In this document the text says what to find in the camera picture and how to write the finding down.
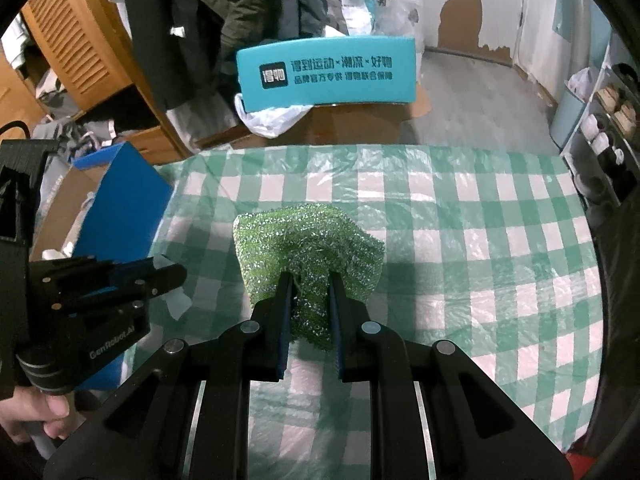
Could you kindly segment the person's left hand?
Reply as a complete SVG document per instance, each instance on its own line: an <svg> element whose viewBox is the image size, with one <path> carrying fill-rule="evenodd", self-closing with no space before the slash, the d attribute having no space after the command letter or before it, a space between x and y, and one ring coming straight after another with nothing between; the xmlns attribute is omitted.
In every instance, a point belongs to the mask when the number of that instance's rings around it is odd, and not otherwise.
<svg viewBox="0 0 640 480"><path fill-rule="evenodd" d="M75 408L73 393L50 396L35 387L15 387L13 396L0 402L1 427L16 444L30 441L26 422L41 422L51 439L66 439L85 420Z"/></svg>

